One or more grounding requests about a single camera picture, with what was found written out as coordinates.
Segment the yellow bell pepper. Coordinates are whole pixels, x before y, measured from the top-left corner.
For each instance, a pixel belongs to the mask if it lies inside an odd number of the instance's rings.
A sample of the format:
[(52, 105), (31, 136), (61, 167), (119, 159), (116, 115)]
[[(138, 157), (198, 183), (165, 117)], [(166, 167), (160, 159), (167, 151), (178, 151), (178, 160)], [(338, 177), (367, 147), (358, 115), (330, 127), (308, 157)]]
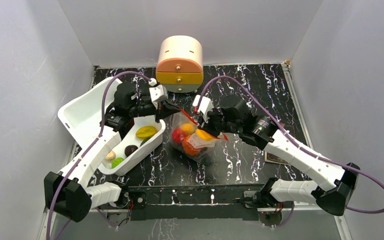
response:
[(197, 129), (195, 131), (195, 134), (197, 134), (197, 136), (202, 139), (203, 141), (206, 141), (206, 142), (210, 142), (210, 141), (213, 141), (213, 140), (217, 140), (216, 137), (210, 135), (209, 133), (207, 133), (206, 131), (204, 130), (201, 130), (201, 129)]

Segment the clear zip top bag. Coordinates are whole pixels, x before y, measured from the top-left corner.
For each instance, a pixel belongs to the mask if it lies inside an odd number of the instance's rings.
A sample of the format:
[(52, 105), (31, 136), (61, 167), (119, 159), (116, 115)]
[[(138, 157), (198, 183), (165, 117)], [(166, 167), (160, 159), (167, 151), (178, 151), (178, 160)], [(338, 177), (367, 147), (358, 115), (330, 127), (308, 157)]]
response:
[(178, 151), (180, 151), (183, 155), (185, 155), (187, 158), (202, 164), (202, 165), (209, 165), (214, 161), (214, 155), (216, 151), (216, 146), (218, 146), (222, 141), (228, 141), (227, 138), (217, 138), (217, 140), (213, 141), (204, 141), (201, 138), (198, 137), (198, 135), (194, 132), (193, 134), (189, 135), (191, 136), (188, 140), (190, 144), (193, 145), (195, 148), (200, 148), (201, 152), (197, 155), (190, 156), (186, 154), (183, 150), (182, 143), (174, 143), (172, 140), (172, 132), (174, 129), (180, 128), (182, 124), (190, 123), (195, 125), (195, 131), (198, 129), (198, 123), (184, 110), (181, 112), (178, 112), (173, 115), (172, 122), (171, 122), (171, 133), (169, 134), (169, 141), (171, 145)]

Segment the orange tangerine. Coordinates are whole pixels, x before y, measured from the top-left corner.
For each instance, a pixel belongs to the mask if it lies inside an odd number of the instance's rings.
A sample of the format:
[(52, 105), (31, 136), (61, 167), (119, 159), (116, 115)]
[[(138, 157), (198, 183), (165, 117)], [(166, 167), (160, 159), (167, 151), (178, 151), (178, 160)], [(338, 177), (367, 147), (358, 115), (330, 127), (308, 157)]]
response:
[(183, 150), (184, 152), (189, 155), (189, 156), (196, 156), (198, 155), (200, 152), (201, 152), (201, 149), (200, 148), (195, 148), (193, 147), (193, 145), (191, 143), (188, 142), (189, 138), (191, 137), (191, 135), (188, 135), (187, 137), (185, 137), (183, 140), (182, 140), (182, 147), (183, 147)]

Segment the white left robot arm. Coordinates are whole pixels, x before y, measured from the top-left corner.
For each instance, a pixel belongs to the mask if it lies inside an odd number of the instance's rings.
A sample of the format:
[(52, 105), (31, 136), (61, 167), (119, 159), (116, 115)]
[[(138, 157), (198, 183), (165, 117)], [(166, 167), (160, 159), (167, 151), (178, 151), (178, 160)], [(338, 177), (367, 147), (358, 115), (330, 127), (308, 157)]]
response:
[(164, 119), (179, 111), (155, 79), (141, 92), (132, 82), (106, 79), (61, 107), (58, 117), (81, 151), (45, 176), (47, 208), (78, 223), (96, 207), (127, 206), (130, 198), (123, 184), (89, 186), (89, 180), (96, 171), (127, 174), (162, 143)]

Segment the yellow star fruit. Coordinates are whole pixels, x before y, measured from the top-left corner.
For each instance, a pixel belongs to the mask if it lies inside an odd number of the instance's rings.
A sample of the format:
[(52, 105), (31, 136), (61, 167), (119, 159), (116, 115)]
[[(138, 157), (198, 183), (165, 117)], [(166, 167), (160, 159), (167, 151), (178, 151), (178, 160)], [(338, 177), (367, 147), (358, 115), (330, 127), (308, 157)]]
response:
[(145, 140), (148, 138), (152, 138), (158, 132), (157, 128), (151, 125), (143, 126), (139, 128), (135, 136), (140, 140)]

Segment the green avocado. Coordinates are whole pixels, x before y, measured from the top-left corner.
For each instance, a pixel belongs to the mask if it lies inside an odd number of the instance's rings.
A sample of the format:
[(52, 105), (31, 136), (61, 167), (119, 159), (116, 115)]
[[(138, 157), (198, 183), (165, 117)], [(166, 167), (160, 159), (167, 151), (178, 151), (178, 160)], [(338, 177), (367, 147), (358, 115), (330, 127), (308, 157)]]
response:
[(141, 142), (140, 146), (143, 146), (144, 144), (146, 144), (150, 139), (151, 139), (151, 137), (147, 137), (147, 138), (145, 138), (145, 139)]

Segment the pastel mini drawer cabinet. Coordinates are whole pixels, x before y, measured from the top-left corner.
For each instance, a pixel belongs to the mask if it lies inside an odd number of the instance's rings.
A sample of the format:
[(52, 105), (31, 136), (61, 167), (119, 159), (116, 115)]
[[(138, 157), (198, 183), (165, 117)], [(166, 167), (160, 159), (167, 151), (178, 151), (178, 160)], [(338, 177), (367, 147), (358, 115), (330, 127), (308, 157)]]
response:
[(196, 92), (204, 81), (200, 42), (187, 35), (166, 38), (160, 46), (156, 79), (169, 92)]

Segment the dark purple fig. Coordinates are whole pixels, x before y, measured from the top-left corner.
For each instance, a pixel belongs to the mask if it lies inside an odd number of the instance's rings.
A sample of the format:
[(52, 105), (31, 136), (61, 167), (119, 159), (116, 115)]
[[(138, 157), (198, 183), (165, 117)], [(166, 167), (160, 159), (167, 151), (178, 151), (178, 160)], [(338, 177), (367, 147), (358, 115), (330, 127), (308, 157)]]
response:
[(124, 148), (124, 155), (126, 157), (129, 157), (130, 155), (132, 155), (139, 147), (136, 146), (136, 145), (127, 145), (125, 148)]

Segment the white plastic bin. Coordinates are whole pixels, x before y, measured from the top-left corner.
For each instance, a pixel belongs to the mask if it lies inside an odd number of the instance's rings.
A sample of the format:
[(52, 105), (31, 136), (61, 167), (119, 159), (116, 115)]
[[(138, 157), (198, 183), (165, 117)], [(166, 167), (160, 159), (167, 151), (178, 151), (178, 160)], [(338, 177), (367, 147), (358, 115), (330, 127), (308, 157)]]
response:
[[(102, 98), (104, 90), (111, 79), (111, 77), (106, 78), (91, 90), (73, 99), (58, 110), (59, 120), (83, 149), (87, 148), (98, 136), (102, 119)], [(140, 146), (143, 140), (137, 138), (135, 133), (144, 126), (154, 126), (158, 132), (146, 144)], [(166, 123), (164, 120), (161, 119), (159, 122), (155, 122), (153, 115), (134, 118), (134, 126), (126, 136), (121, 138), (121, 142), (112, 149), (116, 157), (124, 158), (124, 161), (115, 168), (103, 161), (97, 169), (104, 175), (126, 175), (162, 144), (165, 129)], [(128, 145), (136, 145), (138, 149), (132, 155), (126, 157), (124, 149)]]

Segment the white garlic bulb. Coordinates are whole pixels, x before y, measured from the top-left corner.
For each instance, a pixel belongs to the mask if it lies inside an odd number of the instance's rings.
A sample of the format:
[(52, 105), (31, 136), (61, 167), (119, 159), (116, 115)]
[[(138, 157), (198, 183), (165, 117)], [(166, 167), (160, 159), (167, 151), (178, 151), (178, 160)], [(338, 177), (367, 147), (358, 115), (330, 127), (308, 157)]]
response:
[(110, 151), (106, 157), (104, 158), (107, 162), (112, 162), (116, 158), (116, 154), (114, 151)]

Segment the brown book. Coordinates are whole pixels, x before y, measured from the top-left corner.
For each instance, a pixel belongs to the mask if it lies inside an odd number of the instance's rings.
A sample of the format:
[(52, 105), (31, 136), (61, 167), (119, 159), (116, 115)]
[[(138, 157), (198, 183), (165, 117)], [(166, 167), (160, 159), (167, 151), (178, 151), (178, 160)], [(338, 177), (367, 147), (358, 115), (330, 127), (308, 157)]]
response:
[(290, 140), (288, 139), (288, 131), (282, 131), (279, 129), (279, 126), (271, 120), (266, 132), (268, 136), (268, 142), (264, 147), (264, 161), (273, 164), (289, 165), (288, 161), (281, 158), (283, 152), (285, 152), (286, 149), (284, 149), (282, 152), (278, 150), (279, 147), (284, 146), (286, 143), (290, 144)]

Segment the bright green lime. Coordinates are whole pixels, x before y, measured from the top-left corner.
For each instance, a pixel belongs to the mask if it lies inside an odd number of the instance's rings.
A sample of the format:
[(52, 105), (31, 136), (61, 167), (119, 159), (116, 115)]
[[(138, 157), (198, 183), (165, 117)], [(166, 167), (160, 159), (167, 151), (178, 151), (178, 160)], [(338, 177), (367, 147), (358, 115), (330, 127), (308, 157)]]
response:
[(112, 160), (111, 162), (111, 168), (114, 169), (116, 168), (118, 165), (120, 165), (122, 162), (124, 161), (124, 158), (122, 157), (117, 157), (115, 158), (114, 160)]

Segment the black metal base frame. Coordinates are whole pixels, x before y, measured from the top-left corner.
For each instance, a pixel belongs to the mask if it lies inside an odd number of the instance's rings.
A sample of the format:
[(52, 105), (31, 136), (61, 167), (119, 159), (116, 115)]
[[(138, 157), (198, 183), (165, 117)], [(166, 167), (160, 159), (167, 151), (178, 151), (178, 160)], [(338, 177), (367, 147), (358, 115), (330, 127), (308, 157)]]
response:
[(291, 203), (275, 203), (262, 184), (125, 186), (104, 210), (127, 212), (133, 221), (154, 219), (241, 219), (278, 225)]

